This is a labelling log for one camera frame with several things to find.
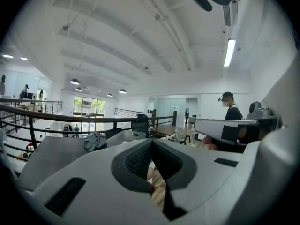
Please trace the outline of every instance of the wooden table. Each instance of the wooden table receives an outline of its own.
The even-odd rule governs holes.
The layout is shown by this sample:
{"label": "wooden table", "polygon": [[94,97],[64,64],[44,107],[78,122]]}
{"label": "wooden table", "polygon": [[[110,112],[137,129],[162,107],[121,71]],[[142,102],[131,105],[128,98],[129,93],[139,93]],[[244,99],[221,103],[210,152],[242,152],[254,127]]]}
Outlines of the wooden table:
{"label": "wooden table", "polygon": [[162,125],[160,127],[150,128],[149,130],[159,135],[172,136],[172,140],[174,141],[173,134],[175,133],[176,129],[180,129],[180,127],[172,125]]}

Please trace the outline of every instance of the window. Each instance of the window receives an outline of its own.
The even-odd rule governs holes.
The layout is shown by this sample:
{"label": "window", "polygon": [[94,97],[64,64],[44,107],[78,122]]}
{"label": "window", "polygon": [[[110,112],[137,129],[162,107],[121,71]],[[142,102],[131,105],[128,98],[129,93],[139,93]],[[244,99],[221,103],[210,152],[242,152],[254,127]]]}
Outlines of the window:
{"label": "window", "polygon": [[[89,97],[75,96],[73,116],[85,118],[102,118],[104,115],[105,101]],[[80,131],[92,133],[94,131],[103,131],[103,123],[83,122],[76,123]]]}

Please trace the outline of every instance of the desk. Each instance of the desk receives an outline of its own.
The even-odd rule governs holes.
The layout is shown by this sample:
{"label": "desk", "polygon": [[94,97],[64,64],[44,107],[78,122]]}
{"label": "desk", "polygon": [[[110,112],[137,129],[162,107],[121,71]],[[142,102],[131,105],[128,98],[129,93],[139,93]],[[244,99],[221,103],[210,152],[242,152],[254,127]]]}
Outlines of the desk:
{"label": "desk", "polygon": [[150,128],[150,131],[156,134],[166,135],[166,136],[172,136],[175,133],[176,129],[180,129],[180,127],[172,126],[172,125],[163,125],[160,127],[153,127]]}
{"label": "desk", "polygon": [[88,153],[83,146],[85,138],[62,138],[47,136],[29,158],[18,183],[33,191],[44,180],[61,168]]}

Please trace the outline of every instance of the black chair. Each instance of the black chair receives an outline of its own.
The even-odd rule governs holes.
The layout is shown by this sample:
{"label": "black chair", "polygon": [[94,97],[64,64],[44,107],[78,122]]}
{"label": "black chair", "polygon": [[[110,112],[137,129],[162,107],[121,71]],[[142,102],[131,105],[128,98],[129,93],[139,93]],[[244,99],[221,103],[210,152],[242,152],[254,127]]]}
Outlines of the black chair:
{"label": "black chair", "polygon": [[119,132],[122,132],[122,131],[123,131],[123,129],[122,128],[118,128],[118,127],[110,129],[110,130],[107,130],[105,132],[105,137],[106,137],[106,139],[109,139],[112,136],[115,136],[116,134],[118,134]]}
{"label": "black chair", "polygon": [[136,122],[131,122],[132,131],[141,132],[146,134],[146,138],[149,137],[149,123],[148,117],[145,114],[138,114]]}

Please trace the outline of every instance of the face mask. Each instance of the face mask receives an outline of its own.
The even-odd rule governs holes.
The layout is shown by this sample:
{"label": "face mask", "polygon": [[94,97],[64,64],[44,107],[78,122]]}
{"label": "face mask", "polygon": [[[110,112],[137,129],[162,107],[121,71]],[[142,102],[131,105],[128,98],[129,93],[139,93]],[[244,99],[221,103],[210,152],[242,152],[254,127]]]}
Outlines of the face mask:
{"label": "face mask", "polygon": [[229,107],[229,102],[222,102],[223,107]]}

